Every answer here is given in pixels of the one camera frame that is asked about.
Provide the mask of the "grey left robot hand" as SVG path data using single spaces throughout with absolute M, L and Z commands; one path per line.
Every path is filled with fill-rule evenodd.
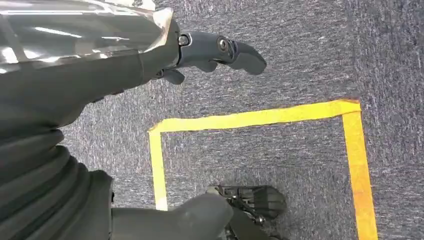
M 171 8 L 103 0 L 0 3 L 0 237 L 3 240 L 215 240 L 233 209 L 211 193 L 166 212 L 113 208 L 113 178 L 61 145 L 84 108 L 179 68 L 259 75 L 250 45 L 182 33 Z

